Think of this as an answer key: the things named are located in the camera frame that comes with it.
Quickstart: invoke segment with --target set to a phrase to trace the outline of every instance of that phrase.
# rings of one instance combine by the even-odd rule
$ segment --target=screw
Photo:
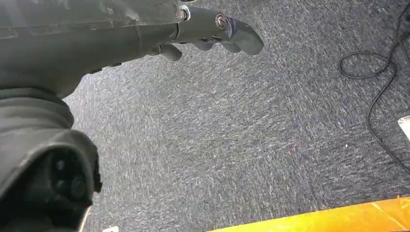
[[[177,18],[179,21],[184,21],[185,19],[187,19],[187,13],[186,13],[184,10],[179,9],[179,10],[176,12],[176,18]]]
[[[217,28],[220,30],[224,30],[226,28],[226,17],[222,14],[222,13],[218,13],[216,18],[215,18],[215,22],[217,24]]]
[[[64,161],[59,160],[56,162],[56,168],[58,171],[63,171],[64,166],[65,166]]]
[[[71,182],[71,195],[74,198],[82,198],[86,192],[86,184],[81,176],[76,176]]]

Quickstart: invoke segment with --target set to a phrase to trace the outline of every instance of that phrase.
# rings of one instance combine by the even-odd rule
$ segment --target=cable
[[[376,104],[376,102],[380,99],[380,97],[383,95],[383,93],[385,92],[385,90],[390,86],[390,84],[392,83],[392,81],[394,80],[396,74],[397,74],[397,65],[396,63],[394,63],[392,61],[393,58],[393,54],[395,52],[395,49],[397,48],[398,45],[401,46],[401,48],[403,49],[403,52],[406,56],[407,62],[410,65],[410,57],[408,55],[408,52],[402,42],[402,40],[406,39],[408,36],[403,36],[403,38],[401,38],[399,36],[399,31],[400,31],[400,25],[401,25],[401,20],[403,18],[404,13],[410,8],[410,2],[407,4],[407,6],[404,8],[404,10],[402,11],[402,13],[400,14],[398,20],[397,20],[397,26],[395,28],[395,34],[394,34],[394,40],[392,42],[390,51],[387,55],[387,57],[384,57],[380,54],[377,53],[371,53],[371,52],[352,52],[350,54],[347,54],[345,56],[343,56],[340,61],[339,61],[339,72],[340,74],[342,74],[343,76],[350,78],[350,79],[369,79],[369,78],[373,78],[378,76],[379,74],[385,72],[387,70],[387,68],[391,65],[393,67],[393,74],[391,75],[391,77],[389,78],[389,80],[386,82],[386,84],[384,84],[383,88],[380,90],[380,92],[378,93],[378,95],[373,99],[373,102],[371,103],[371,105],[369,106],[369,109],[367,110],[367,114],[366,114],[366,125],[367,125],[367,129],[369,130],[369,132],[371,133],[371,135],[373,136],[373,138],[376,139],[376,141],[379,143],[379,145],[386,151],[386,153],[405,171],[410,175],[410,168],[407,167],[406,165],[403,164],[402,161],[400,161],[391,151],[389,151],[389,149],[386,147],[386,145],[381,141],[381,138],[378,137],[376,135],[376,133],[374,132],[374,130],[372,129],[372,127],[370,126],[370,114],[373,110],[374,105]],[[386,63],[385,65],[379,69],[378,71],[368,74],[368,75],[353,75],[353,74],[348,74],[346,73],[346,71],[342,68],[342,64],[344,62],[344,60],[351,58],[353,56],[356,55],[365,55],[365,56],[371,56],[374,58],[378,58],[381,60],[385,60]]]

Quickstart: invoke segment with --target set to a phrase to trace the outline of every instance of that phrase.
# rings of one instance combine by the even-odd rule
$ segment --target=gray carpet
[[[408,194],[410,177],[366,130],[387,75],[337,71],[350,51],[386,54],[406,3],[201,0],[252,25],[263,52],[187,45],[180,62],[146,57],[85,76],[66,101],[101,156],[88,231],[202,232]],[[410,115],[410,70],[401,51],[395,59],[402,70],[372,124],[410,165],[396,122]]]

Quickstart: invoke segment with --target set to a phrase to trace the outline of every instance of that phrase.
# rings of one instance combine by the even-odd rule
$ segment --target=robotic arm
[[[61,98],[85,74],[146,55],[177,61],[182,53],[172,44],[205,51],[220,43],[250,55],[264,46],[248,24],[219,12],[178,4],[163,12],[135,2],[0,1],[0,208],[7,213],[0,231],[82,230],[102,186],[98,153],[71,129]]]

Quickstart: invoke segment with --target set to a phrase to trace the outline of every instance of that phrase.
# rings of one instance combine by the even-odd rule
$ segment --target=yellow plastic base
[[[213,232],[410,231],[410,197],[351,205]]]

